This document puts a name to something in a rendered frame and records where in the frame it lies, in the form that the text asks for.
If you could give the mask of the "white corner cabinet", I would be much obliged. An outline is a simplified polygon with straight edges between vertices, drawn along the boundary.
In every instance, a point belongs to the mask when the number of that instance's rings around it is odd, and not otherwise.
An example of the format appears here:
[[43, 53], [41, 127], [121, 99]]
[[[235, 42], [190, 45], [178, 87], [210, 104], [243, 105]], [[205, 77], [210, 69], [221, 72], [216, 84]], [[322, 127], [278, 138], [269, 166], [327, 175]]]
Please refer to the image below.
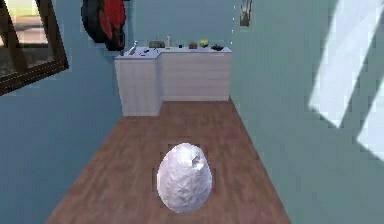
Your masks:
[[[143, 50], [150, 51], [140, 56]], [[156, 116], [165, 101], [226, 101], [232, 51], [139, 47], [114, 60], [125, 116]]]

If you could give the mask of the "white egg-shaped bag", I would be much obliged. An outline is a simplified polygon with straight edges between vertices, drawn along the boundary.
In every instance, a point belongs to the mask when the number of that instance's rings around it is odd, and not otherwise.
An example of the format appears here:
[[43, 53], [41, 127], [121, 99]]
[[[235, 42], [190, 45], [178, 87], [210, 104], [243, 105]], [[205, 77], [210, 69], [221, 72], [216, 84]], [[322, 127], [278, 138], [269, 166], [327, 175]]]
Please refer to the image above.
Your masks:
[[156, 180], [163, 204], [179, 214], [196, 212], [208, 199], [213, 185], [204, 152], [190, 143], [180, 143], [165, 154]]

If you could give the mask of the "dark wood framed window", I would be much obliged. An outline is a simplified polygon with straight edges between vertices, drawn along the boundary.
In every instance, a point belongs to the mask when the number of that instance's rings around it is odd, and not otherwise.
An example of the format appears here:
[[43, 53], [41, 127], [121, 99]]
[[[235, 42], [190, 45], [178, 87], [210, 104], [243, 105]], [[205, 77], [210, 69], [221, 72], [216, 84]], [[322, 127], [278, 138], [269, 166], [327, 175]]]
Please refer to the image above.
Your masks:
[[69, 68], [54, 0], [0, 0], [0, 96]]

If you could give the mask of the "small dark wall picture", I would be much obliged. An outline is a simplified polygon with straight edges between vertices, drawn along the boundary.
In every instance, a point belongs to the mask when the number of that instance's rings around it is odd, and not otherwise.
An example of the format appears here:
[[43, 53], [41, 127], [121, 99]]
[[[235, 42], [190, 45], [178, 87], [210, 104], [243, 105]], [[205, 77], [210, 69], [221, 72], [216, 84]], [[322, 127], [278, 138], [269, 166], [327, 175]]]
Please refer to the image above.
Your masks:
[[251, 19], [252, 0], [241, 0], [240, 5], [240, 25], [248, 27]]

